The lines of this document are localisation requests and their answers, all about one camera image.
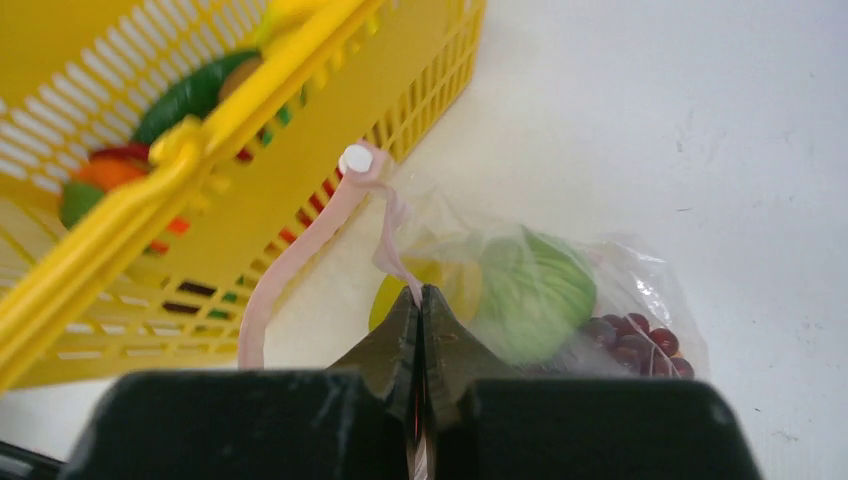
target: toy fruit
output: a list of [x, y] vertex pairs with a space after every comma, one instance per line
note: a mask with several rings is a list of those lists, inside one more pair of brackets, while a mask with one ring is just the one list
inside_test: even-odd
[[205, 118], [218, 105], [218, 92], [224, 80], [243, 62], [258, 56], [256, 50], [226, 55], [173, 85], [144, 114], [132, 141], [150, 145], [186, 115]]
[[[622, 328], [624, 325], [622, 321], [626, 319], [632, 320], [636, 327], [628, 322], [626, 325], [630, 328]], [[581, 346], [585, 345], [584, 340], [588, 340], [590, 345], [595, 347], [595, 351], [605, 350], [605, 355], [617, 363], [624, 372], [645, 377], [694, 378], [695, 369], [680, 354], [680, 342], [677, 336], [667, 328], [656, 328], [645, 333], [643, 324], [647, 325], [647, 322], [648, 319], [639, 313], [629, 313], [623, 317], [608, 314], [601, 318], [593, 318], [580, 329], [580, 335], [568, 339], [562, 345], [560, 353], [571, 357], [580, 355], [585, 357], [586, 350]], [[554, 358], [536, 367], [545, 369], [545, 365], [551, 364], [551, 360], [556, 363]], [[588, 357], [584, 360], [597, 361]], [[609, 367], [603, 362], [600, 363], [597, 366], [601, 367], [605, 373], [610, 373]]]
[[[404, 259], [404, 265], [415, 278], [424, 283], [439, 287], [445, 295], [456, 319], [468, 323], [477, 313], [480, 293], [483, 286], [483, 274], [475, 263], [439, 263], [432, 260]], [[385, 320], [394, 305], [404, 282], [393, 276], [387, 276], [380, 285], [371, 315], [368, 330], [374, 330]]]

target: pink rubber strap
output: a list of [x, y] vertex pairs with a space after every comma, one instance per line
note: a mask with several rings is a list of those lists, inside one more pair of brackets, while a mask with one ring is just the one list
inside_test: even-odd
[[253, 290], [239, 332], [238, 365], [241, 369], [262, 369], [265, 366], [265, 330], [271, 322], [274, 301], [294, 278], [295, 274], [344, 225], [368, 192], [386, 198], [386, 214], [380, 244], [374, 252], [374, 264], [386, 273], [406, 281], [412, 289], [415, 304], [421, 305], [421, 282], [410, 274], [400, 260], [394, 233], [405, 221], [409, 207], [397, 192], [379, 180], [383, 165], [391, 163], [389, 154], [373, 145], [357, 142], [374, 157], [367, 173], [348, 170], [339, 188], [318, 218], [271, 264]]

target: white surface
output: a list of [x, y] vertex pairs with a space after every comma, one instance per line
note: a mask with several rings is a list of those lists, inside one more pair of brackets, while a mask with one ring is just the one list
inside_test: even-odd
[[[562, 236], [638, 233], [675, 265], [766, 478], [848, 478], [846, 25], [841, 0], [490, 0], [477, 77], [404, 175]], [[357, 231], [305, 291], [368, 261], [339, 256], [366, 250]], [[313, 301], [272, 326], [270, 365], [365, 333], [362, 299], [333, 319]], [[0, 438], [62, 457], [101, 389], [9, 395]]]

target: clear plastic bag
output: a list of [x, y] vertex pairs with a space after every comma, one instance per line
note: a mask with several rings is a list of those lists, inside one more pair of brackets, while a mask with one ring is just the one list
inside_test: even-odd
[[[368, 240], [376, 249], [373, 266], [361, 259], [331, 281], [348, 298], [373, 299], [370, 329], [385, 318], [403, 287], [420, 295], [421, 284], [430, 283], [460, 323], [528, 375], [708, 375], [706, 347], [674, 276], [635, 239], [570, 242], [457, 208], [434, 189], [404, 201], [373, 174], [346, 176], [343, 183], [348, 180], [387, 199], [381, 231]], [[278, 259], [248, 304], [240, 339], [243, 367], [263, 365], [260, 337], [273, 297], [285, 284], [274, 272], [291, 273], [278, 265], [290, 262]], [[355, 281], [373, 278], [374, 266], [390, 274], [378, 289]], [[318, 309], [325, 307], [315, 308], [313, 314], [321, 316]]]

